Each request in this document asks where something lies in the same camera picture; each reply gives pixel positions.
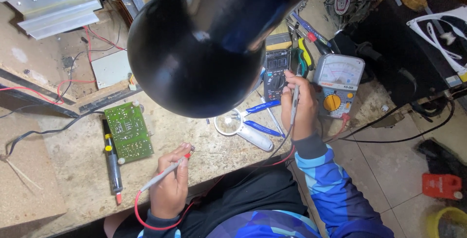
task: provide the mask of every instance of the black pants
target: black pants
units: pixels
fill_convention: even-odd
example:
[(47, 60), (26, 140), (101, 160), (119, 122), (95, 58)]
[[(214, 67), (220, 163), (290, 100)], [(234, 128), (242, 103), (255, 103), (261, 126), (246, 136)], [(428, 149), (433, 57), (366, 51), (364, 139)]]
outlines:
[[(194, 204), (177, 226), (182, 237), (206, 237), (228, 218), (248, 211), (283, 210), (309, 217), (298, 184), (284, 163), (261, 167), (238, 184), (253, 170), (255, 167), (247, 167), (226, 174), (199, 204)], [(136, 238), (142, 228), (133, 214), (117, 228), (114, 237)]]

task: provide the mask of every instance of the hand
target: hand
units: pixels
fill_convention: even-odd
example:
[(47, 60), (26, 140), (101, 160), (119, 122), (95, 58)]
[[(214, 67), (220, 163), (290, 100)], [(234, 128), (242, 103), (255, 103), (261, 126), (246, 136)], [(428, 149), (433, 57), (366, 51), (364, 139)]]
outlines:
[(302, 77), (296, 77), (292, 72), (286, 70), (285, 77), (289, 84), (284, 87), (282, 92), (281, 104), (282, 125), (288, 130), (290, 128), (290, 115), (292, 111), (292, 92), (290, 89), (295, 88), (295, 84), (299, 87), (300, 94), (298, 95), (298, 105), (296, 109), (295, 122), (290, 135), (292, 140), (301, 140), (312, 135), (316, 129), (318, 118), (318, 101), (313, 86), (308, 80)]
[[(158, 175), (191, 150), (190, 143), (182, 143), (175, 151), (169, 152), (159, 158), (157, 170), (153, 177)], [(166, 175), (159, 183), (149, 189), (151, 199), (151, 213), (161, 219), (175, 218), (185, 207), (188, 195), (188, 160), (183, 159), (174, 171)]]

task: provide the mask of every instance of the sunwa ks-268 multimeter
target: sunwa ks-268 multimeter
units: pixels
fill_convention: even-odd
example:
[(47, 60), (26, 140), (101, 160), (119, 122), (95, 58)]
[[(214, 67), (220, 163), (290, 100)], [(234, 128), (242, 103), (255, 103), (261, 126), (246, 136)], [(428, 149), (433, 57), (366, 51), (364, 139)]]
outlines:
[(319, 58), (313, 82), (322, 88), (317, 91), (321, 116), (348, 114), (364, 68), (365, 62), (355, 57), (327, 54)]
[(266, 51), (264, 60), (264, 98), (266, 102), (281, 100), (282, 89), (287, 86), (284, 70), (290, 69), (290, 49)]

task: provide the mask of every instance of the circuit board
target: circuit board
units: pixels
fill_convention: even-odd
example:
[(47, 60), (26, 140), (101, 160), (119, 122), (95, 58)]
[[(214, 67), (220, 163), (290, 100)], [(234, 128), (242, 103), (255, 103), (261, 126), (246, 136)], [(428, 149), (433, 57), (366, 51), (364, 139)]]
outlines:
[(140, 106), (132, 102), (104, 110), (118, 158), (125, 163), (154, 154)]

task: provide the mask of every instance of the yellow dial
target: yellow dial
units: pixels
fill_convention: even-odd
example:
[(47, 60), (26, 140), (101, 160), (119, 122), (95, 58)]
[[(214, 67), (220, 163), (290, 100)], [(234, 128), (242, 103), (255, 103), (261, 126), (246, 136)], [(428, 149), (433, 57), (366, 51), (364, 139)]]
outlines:
[(329, 95), (326, 98), (324, 98), (323, 104), (326, 110), (334, 111), (340, 107), (341, 98), (339, 98), (337, 95)]

